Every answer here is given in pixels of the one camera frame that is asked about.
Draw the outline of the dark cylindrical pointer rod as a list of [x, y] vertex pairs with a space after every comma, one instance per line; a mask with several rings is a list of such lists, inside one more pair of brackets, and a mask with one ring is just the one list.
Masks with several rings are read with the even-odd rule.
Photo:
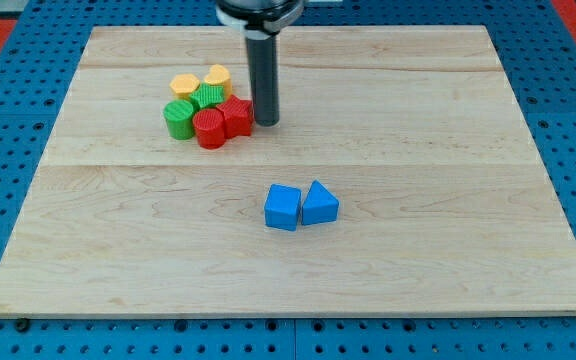
[[255, 121], [275, 126], [280, 118], [276, 36], [261, 31], [248, 34], [246, 52]]

